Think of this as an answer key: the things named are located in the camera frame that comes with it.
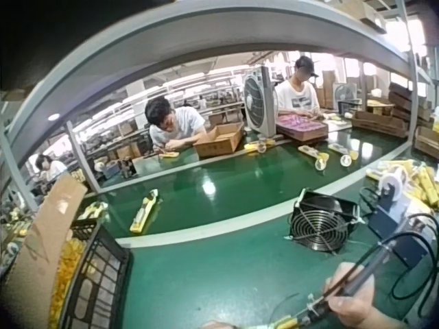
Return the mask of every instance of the plastic crate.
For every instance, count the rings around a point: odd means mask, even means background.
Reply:
[[[74,221],[73,237],[87,241],[72,278],[59,328],[107,329],[120,327],[126,284],[132,263],[122,248],[96,220]]]

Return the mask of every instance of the worker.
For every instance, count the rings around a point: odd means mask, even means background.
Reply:
[[[35,160],[35,167],[46,173],[46,181],[51,182],[58,178],[59,175],[67,171],[64,163],[53,160],[50,156],[39,154]]]
[[[294,65],[294,74],[288,80],[275,87],[278,99],[278,113],[296,113],[305,117],[314,117],[320,113],[317,93],[308,82],[314,73],[314,63],[311,58],[301,56]]]
[[[207,109],[207,101],[203,98],[202,95],[200,95],[200,100],[198,101],[198,105],[200,106],[200,110],[206,110]]]
[[[145,116],[151,124],[150,136],[156,151],[176,151],[196,143],[205,136],[204,119],[195,108],[173,109],[164,97],[150,100]]]
[[[328,291],[336,282],[340,281],[354,266],[353,263],[341,263],[332,278],[328,278],[324,285],[324,291]],[[347,328],[357,329],[438,329],[439,328],[439,300],[431,312],[431,319],[423,325],[414,324],[412,327],[402,321],[388,317],[373,305],[375,294],[375,278],[371,276],[358,290],[354,297],[328,297],[330,309],[338,316],[339,320]],[[212,321],[202,326],[202,329],[236,329],[238,327],[222,322]]]

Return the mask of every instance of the black cap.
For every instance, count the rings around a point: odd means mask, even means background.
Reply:
[[[305,67],[311,74],[312,77],[318,77],[314,73],[314,62],[311,58],[307,56],[301,56],[297,61],[295,65],[296,69],[299,69],[300,67]]]

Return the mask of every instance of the fan grille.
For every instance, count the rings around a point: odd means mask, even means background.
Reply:
[[[320,252],[338,250],[349,236],[348,223],[325,210],[300,211],[292,218],[291,233],[295,241]]]
[[[244,99],[247,100],[248,97],[251,97],[252,100],[250,104],[246,102],[248,116],[253,125],[259,128],[262,126],[264,118],[263,96],[258,83],[252,77],[246,79],[244,86]]]

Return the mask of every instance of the person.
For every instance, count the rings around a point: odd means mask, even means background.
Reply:
[[[206,134],[204,119],[191,106],[171,108],[168,100],[157,97],[145,107],[151,124],[150,136],[156,151],[176,151],[196,143]]]
[[[46,172],[46,181],[50,182],[67,171],[67,167],[61,161],[53,160],[50,156],[39,154],[35,160],[35,167]]]
[[[324,283],[323,291],[328,291],[336,282],[340,281],[354,266],[353,263],[341,263],[334,276],[328,278]],[[354,271],[352,277],[355,277],[363,267]],[[439,300],[436,301],[434,310],[431,312],[432,318],[427,320],[424,325],[410,327],[402,321],[393,319],[373,306],[375,294],[375,277],[371,276],[363,284],[360,290],[353,297],[336,297],[327,298],[329,308],[337,315],[338,319],[347,328],[356,329],[438,329],[439,328]],[[202,329],[236,329],[238,327],[223,322],[211,321]]]
[[[293,112],[313,117],[319,113],[317,92],[308,82],[310,77],[317,76],[314,73],[314,63],[311,58],[301,56],[294,65],[293,76],[275,87],[279,114]]]
[[[198,105],[200,106],[200,110],[206,110],[207,109],[207,101],[203,98],[202,95],[200,95],[200,100],[198,101]]]

